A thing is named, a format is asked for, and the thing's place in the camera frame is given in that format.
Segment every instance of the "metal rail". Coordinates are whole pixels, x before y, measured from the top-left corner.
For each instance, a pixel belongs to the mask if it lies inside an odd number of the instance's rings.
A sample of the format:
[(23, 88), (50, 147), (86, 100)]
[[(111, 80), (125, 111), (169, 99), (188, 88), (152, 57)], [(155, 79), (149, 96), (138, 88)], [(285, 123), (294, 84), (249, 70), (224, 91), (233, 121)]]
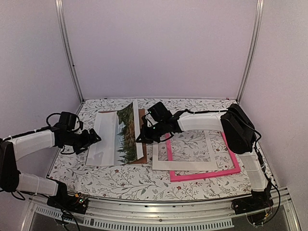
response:
[(258, 40), (258, 36), (259, 36), (259, 31), (260, 31), (260, 27), (261, 27), (261, 19), (262, 19), (262, 13), (263, 13), (263, 0), (257, 0), (257, 9), (256, 9), (256, 16), (255, 16), (255, 24), (254, 24), (254, 30), (253, 30), (253, 35), (251, 38), (251, 43), (250, 43), (250, 48), (249, 48), (249, 54), (247, 57), (247, 61), (246, 61), (246, 65), (245, 65), (245, 69), (244, 69), (244, 75), (241, 81), (241, 85), (240, 85), (240, 89), (237, 93), (237, 97), (236, 97), (236, 101), (238, 102), (238, 104), (241, 103), (243, 95), (244, 95), (244, 91), (245, 91), (245, 87), (247, 84), (247, 80), (249, 77), (249, 72), (250, 72), (250, 68), (252, 65), (252, 61), (254, 58), (254, 54), (255, 54), (255, 50), (256, 50), (256, 46), (257, 46), (257, 40)]
[(77, 93), (77, 97), (78, 97), (79, 101), (82, 103), (82, 102), (84, 102), (84, 98), (83, 98), (83, 95), (82, 95), (82, 92), (81, 92), (81, 87), (80, 87), (79, 80), (78, 80), (78, 77), (77, 77), (77, 74), (76, 74), (73, 56), (72, 56), (71, 48), (70, 48), (69, 41), (68, 41), (68, 35), (67, 35), (66, 24), (65, 24), (65, 19), (64, 19), (64, 11), (63, 11), (62, 0), (55, 0), (55, 3), (56, 3), (56, 10), (57, 10), (57, 16), (58, 16), (58, 21), (59, 21), (59, 27), (60, 27), (60, 32), (61, 32), (62, 42), (63, 42), (63, 45), (64, 45), (67, 63), (68, 63), (69, 70), (70, 70), (70, 73), (71, 73), (74, 88), (75, 88), (75, 91)]
[[(291, 197), (286, 187), (279, 189), (281, 194), (281, 205), (291, 203)], [(274, 207), (278, 205), (278, 193), (271, 191), (274, 200)], [(204, 200), (204, 201), (179, 201), (179, 202), (142, 202), (116, 199), (89, 199), (89, 207), (85, 215), (74, 214), (84, 226), (100, 228), (104, 224), (168, 227), (175, 225), (191, 225), (198, 227), (209, 223), (215, 223), (246, 214), (236, 215), (231, 209), (231, 202), (234, 198)], [(34, 196), (31, 199), (27, 217), (24, 222), (23, 231), (27, 231), (33, 214), (35, 212), (51, 216), (55, 219), (59, 216), (60, 210), (48, 207), (46, 198)]]

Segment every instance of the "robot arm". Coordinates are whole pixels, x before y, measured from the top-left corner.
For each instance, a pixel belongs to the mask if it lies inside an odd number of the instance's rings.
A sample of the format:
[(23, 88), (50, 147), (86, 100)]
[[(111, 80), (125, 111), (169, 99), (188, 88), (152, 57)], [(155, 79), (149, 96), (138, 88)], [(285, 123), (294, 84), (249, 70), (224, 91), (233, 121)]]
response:
[(191, 112), (178, 111), (174, 115), (162, 103), (148, 109), (136, 142), (161, 142), (160, 137), (188, 130), (217, 130), (225, 133), (228, 147), (238, 154), (249, 176), (252, 196), (234, 200), (236, 214), (250, 212), (273, 205), (270, 196), (271, 182), (265, 175), (262, 155), (256, 147), (255, 128), (237, 104), (227, 110)]
[[(63, 148), (65, 145), (72, 146), (74, 152), (79, 154), (87, 150), (91, 144), (101, 140), (93, 129), (76, 133), (83, 127), (79, 121), (79, 128), (73, 130), (77, 118), (75, 114), (62, 112), (59, 122), (54, 126), (0, 140), (0, 188), (10, 193), (20, 191), (51, 196), (56, 204), (67, 207), (67, 203), (74, 198), (67, 194), (64, 183), (21, 173), (17, 169), (16, 161), (44, 148)], [(49, 200), (49, 205), (57, 207), (52, 201)], [(73, 211), (80, 212), (78, 206)]]

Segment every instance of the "aluminum frame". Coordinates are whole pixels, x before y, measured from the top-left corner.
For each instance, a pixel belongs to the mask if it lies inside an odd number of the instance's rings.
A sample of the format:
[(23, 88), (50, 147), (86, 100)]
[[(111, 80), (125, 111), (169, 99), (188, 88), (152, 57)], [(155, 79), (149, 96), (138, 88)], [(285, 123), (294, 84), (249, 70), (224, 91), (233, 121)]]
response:
[(263, 4), (264, 4), (263, 0), (257, 0), (257, 9), (256, 9), (253, 35), (252, 35), (252, 38), (251, 38), (249, 53), (248, 53), (248, 57), (247, 57), (247, 61), (246, 61), (245, 69), (244, 69), (243, 78), (242, 78), (242, 81), (241, 81), (241, 84), (240, 84), (240, 89), (239, 89), (239, 91), (237, 93), (237, 97), (236, 97), (236, 101), (237, 101), (238, 104), (240, 104), (242, 99), (243, 99), (245, 87), (246, 87), (247, 80), (248, 80), (249, 73), (250, 73), (250, 68), (251, 68), (252, 61), (253, 61), (254, 54), (255, 54), (255, 50), (256, 50), (256, 46), (257, 46), (257, 40), (258, 40), (259, 31), (260, 31), (260, 27), (261, 27)]
[(84, 102), (84, 98), (81, 92), (80, 83), (77, 77), (77, 73), (76, 73), (76, 69), (75, 69), (75, 65), (73, 61), (73, 56), (72, 56), (71, 48), (70, 48), (69, 41), (68, 41), (68, 34), (67, 34), (67, 29), (66, 29), (66, 24), (65, 24), (62, 0), (55, 0), (55, 4), (56, 4), (56, 10), (57, 10), (57, 16), (58, 16), (58, 22), (59, 22), (62, 42), (63, 42), (69, 70), (71, 73), (71, 78), (74, 84), (77, 97), (79, 101), (82, 103)]
[[(295, 213), (292, 213), (292, 201), (286, 187), (279, 189), (281, 193), (281, 207), (289, 209), (290, 216), (288, 223), (291, 231), (300, 231)], [(278, 206), (278, 193), (276, 190), (271, 191), (274, 206)], [(231, 209), (231, 202), (234, 198), (204, 201), (178, 201), (178, 202), (141, 202), (117, 199), (95, 199), (89, 198), (89, 207), (85, 215), (75, 214), (79, 224), (88, 226), (87, 221), (113, 223), (116, 225), (130, 224), (135, 227), (141, 226), (170, 226), (170, 225), (199, 225), (204, 222), (217, 222), (224, 219), (230, 219), (246, 214), (236, 215)], [(59, 211), (46, 205), (47, 199), (42, 196), (34, 196), (28, 207), (22, 231), (29, 231), (32, 223), (36, 206), (45, 209)], [(263, 210), (247, 213), (253, 214)]]

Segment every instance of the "white cable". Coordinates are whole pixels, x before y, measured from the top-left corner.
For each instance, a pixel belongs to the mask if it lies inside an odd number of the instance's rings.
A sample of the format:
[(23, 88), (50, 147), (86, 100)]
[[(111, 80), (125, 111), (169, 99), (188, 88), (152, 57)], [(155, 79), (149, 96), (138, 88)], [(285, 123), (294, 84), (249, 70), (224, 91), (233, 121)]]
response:
[(37, 179), (38, 179), (38, 186), (37, 186), (37, 190), (36, 190), (36, 192), (35, 192), (35, 194), (34, 195), (37, 195), (38, 194), (38, 189), (39, 189), (39, 177), (38, 176), (36, 176), (36, 175), (33, 175), (33, 176), (35, 176)]

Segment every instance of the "floral patterned surface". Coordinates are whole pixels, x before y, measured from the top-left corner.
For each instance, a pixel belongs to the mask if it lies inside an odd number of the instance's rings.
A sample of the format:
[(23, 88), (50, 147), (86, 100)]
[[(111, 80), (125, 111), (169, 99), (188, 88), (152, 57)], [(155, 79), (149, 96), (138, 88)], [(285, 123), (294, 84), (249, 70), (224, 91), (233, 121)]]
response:
[[(217, 172), (222, 170), (233, 169), (234, 164), (225, 145), (220, 132), (209, 131), (211, 149), (214, 155), (211, 156), (205, 140), (203, 130), (183, 132), (175, 134), (171, 139), (172, 156), (174, 161), (213, 161), (217, 164), (216, 171), (175, 171), (178, 176), (200, 174), (208, 172)], [(166, 144), (159, 143), (159, 160), (168, 160)]]
[[(219, 110), (227, 108), (231, 100), (195, 100), (195, 99), (139, 99), (139, 108), (149, 108), (161, 101), (168, 109), (181, 110)], [(87, 100), (79, 117), (84, 129), (94, 126), (98, 111), (119, 110), (131, 103), (131, 99)], [(200, 131), (192, 131), (198, 136)], [(232, 163), (228, 160), (225, 144), (216, 131), (210, 131), (211, 144), (215, 160), (221, 168), (228, 169)], [(205, 180), (170, 182), (168, 171), (152, 170), (152, 146), (147, 146), (148, 163), (142, 165), (123, 165), (110, 167), (87, 166), (87, 151), (79, 155), (59, 154), (49, 177), (67, 184), (69, 191), (82, 192), (93, 197), (110, 197), (145, 201), (204, 200), (248, 194), (250, 182), (241, 160), (237, 160), (241, 173)]]

